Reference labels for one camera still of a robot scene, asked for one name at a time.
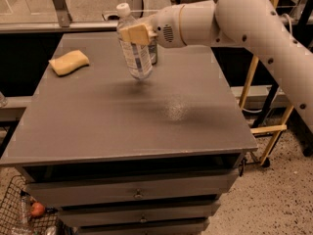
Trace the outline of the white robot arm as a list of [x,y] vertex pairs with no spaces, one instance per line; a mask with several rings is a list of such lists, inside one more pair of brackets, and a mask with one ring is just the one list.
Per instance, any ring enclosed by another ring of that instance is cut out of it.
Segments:
[[165,7],[119,31],[125,42],[164,48],[239,46],[258,57],[313,131],[313,53],[285,28],[270,0],[201,1]]

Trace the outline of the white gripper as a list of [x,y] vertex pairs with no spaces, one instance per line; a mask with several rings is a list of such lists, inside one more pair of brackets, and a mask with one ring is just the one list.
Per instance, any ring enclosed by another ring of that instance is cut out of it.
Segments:
[[183,8],[183,5],[165,7],[146,17],[145,23],[124,26],[119,30],[121,39],[139,45],[149,45],[155,39],[164,48],[185,47],[180,26]]

